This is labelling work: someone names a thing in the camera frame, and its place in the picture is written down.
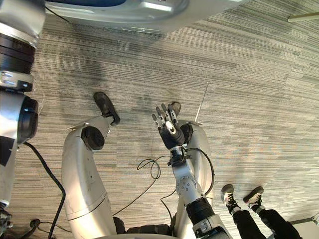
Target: sneaker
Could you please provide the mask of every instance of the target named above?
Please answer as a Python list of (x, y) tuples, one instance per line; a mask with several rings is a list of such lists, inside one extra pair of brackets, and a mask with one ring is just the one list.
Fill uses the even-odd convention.
[(261, 195), (264, 192), (264, 188), (259, 186), (252, 190), (246, 197), (243, 198), (243, 201), (246, 203), (246, 205), (251, 208), (254, 212), (261, 206)]
[(234, 199), (234, 187), (232, 184), (227, 184), (221, 189), (221, 200), (226, 205), (231, 215), (234, 215), (235, 212), (241, 210)]

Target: shoelace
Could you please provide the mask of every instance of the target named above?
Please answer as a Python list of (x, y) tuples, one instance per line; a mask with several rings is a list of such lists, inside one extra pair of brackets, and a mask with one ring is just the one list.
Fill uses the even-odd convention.
[(236, 205), (236, 200), (234, 199), (234, 194), (228, 194), (227, 206), (234, 206)]

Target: floor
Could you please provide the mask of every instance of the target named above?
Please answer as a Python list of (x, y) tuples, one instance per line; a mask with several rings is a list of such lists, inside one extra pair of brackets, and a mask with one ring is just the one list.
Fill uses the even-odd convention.
[[(261, 185), (266, 208), (286, 220), (313, 216), (319, 211), (319, 20), (287, 18), (314, 11), (315, 0), (253, 0), (164, 36), (49, 16), (32, 71), (35, 97), (42, 101), (44, 92), (45, 98), (30, 142), (60, 178), (66, 129), (97, 116), (93, 93), (106, 92), (122, 121), (95, 159), (116, 212), (152, 182), (149, 169), (136, 170), (138, 163), (167, 155), (151, 118), (156, 105), (180, 101), (181, 119), (194, 120), (200, 108), (197, 120), (216, 174), (214, 210), (235, 239), (238, 231), (220, 201), (226, 183), (234, 184), (243, 208), (241, 198)], [(22, 232), (33, 218), (52, 221), (61, 193), (29, 148), (20, 148), (16, 165), (9, 211)], [(127, 228), (169, 223), (160, 197), (174, 190), (174, 177), (166, 160), (160, 166), (162, 176), (150, 191), (118, 214)], [(175, 213), (177, 195), (165, 201)], [(58, 223), (69, 228), (63, 211)]]

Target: person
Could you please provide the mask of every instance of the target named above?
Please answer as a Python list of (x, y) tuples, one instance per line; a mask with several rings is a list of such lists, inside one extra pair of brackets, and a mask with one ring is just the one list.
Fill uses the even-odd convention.
[[(266, 210), (261, 205), (263, 192), (263, 187), (259, 186), (244, 197), (243, 201), (251, 210), (259, 215), (263, 223), (274, 233), (275, 239), (301, 239), (293, 225), (286, 222), (278, 212), (273, 209)], [(242, 239), (266, 239), (250, 213), (247, 210), (241, 210), (238, 206), (234, 199), (234, 187), (232, 184), (227, 184), (221, 189), (221, 200), (233, 216), (234, 223)]]

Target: robot finger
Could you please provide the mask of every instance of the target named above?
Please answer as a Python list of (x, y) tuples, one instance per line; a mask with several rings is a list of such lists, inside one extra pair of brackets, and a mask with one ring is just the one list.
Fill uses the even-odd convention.
[(171, 122), (171, 118), (170, 118), (170, 115), (169, 115), (168, 110), (166, 108), (166, 105), (162, 104), (161, 107), (162, 107), (162, 109), (163, 109), (163, 111), (165, 113), (165, 120)]
[(157, 111), (157, 113), (159, 115), (159, 120), (160, 120), (161, 127), (163, 128), (164, 125), (165, 125), (165, 118), (163, 117), (159, 107), (156, 107), (156, 111)]
[(171, 120), (173, 121), (174, 124), (177, 124), (177, 117), (175, 114), (175, 111), (173, 110), (173, 107), (171, 106), (171, 104), (168, 105), (168, 112), (170, 114)]
[(152, 118), (154, 120), (156, 128), (158, 128), (158, 130), (162, 130), (162, 126), (159, 124), (158, 119), (156, 118), (156, 115), (152, 114)]

